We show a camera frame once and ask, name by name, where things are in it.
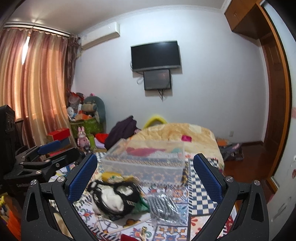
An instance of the curtain rod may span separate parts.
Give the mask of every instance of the curtain rod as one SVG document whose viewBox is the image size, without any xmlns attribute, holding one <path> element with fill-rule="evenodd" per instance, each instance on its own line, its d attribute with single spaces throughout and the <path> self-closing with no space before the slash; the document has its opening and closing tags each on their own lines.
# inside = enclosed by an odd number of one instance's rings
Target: curtain rod
<svg viewBox="0 0 296 241">
<path fill-rule="evenodd" d="M 7 22 L 3 28 L 33 28 L 41 31 L 46 31 L 53 34 L 62 35 L 65 37 L 70 37 L 70 33 L 55 29 L 55 28 L 49 28 L 46 26 L 42 26 L 39 24 L 33 24 L 33 23 L 21 23 L 21 22 Z"/>
</svg>

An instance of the black speaker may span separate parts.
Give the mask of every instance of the black speaker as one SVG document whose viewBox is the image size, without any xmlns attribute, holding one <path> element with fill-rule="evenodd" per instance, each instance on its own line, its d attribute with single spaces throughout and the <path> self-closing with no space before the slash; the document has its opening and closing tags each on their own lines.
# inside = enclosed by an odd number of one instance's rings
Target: black speaker
<svg viewBox="0 0 296 241">
<path fill-rule="evenodd" d="M 0 107 L 0 172 L 7 174 L 15 164 L 15 112 L 8 105 Z"/>
</svg>

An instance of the patterned tablecloth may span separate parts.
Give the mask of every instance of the patterned tablecloth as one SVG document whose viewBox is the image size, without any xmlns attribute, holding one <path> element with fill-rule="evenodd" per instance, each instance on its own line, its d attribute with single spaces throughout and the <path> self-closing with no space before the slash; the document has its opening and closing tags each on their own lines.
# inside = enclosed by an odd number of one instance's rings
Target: patterned tablecloth
<svg viewBox="0 0 296 241">
<path fill-rule="evenodd" d="M 104 153 L 97 153 L 98 167 L 92 179 L 99 173 L 104 172 L 100 163 L 100 158 L 103 155 Z M 149 213 L 127 215 L 117 221 L 102 218 L 94 213 L 91 196 L 87 191 L 83 193 L 78 202 L 74 203 L 74 206 L 83 221 L 100 240 L 104 240 L 101 238 L 101 236 L 104 236 L 109 240 L 118 241 L 121 234 L 141 240 L 140 231 L 143 226 L 146 226 L 146 241 L 190 241 L 206 223 L 217 206 L 217 203 L 213 202 L 207 195 L 204 186 L 193 169 L 193 156 L 193 154 L 186 155 L 188 158 L 186 163 L 189 171 L 185 173 L 185 175 L 188 175 L 188 184 L 185 186 L 180 188 L 168 186 L 159 188 L 155 185 L 141 186 L 143 192 L 146 194 L 171 190 L 173 201 L 180 207 L 182 223 L 184 223 L 183 226 L 156 225 L 153 227 Z M 208 160 L 213 166 L 217 166 L 218 163 L 215 159 L 209 158 Z M 234 208 L 219 237 L 229 232 L 235 215 Z"/>
</svg>

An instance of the beige fleece blanket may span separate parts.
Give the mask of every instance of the beige fleece blanket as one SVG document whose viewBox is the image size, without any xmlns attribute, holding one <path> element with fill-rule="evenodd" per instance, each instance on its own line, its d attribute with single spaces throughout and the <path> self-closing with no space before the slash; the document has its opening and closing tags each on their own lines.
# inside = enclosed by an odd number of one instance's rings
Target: beige fleece blanket
<svg viewBox="0 0 296 241">
<path fill-rule="evenodd" d="M 190 136 L 192 142 L 184 142 L 185 152 L 191 154 L 202 153 L 206 158 L 216 158 L 219 169 L 224 169 L 224 162 L 219 151 L 214 134 L 207 128 L 188 123 L 168 123 L 148 127 L 136 135 L 132 140 L 181 141 L 183 135 Z"/>
</svg>

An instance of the green box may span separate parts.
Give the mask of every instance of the green box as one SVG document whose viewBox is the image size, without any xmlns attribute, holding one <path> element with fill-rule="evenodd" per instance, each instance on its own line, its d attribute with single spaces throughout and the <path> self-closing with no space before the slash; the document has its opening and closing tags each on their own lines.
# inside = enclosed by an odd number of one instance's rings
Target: green box
<svg viewBox="0 0 296 241">
<path fill-rule="evenodd" d="M 86 135 L 102 133 L 104 128 L 101 123 L 96 121 L 96 118 L 90 118 L 88 120 L 70 121 L 71 129 L 74 138 L 78 138 L 78 127 L 84 127 Z"/>
</svg>

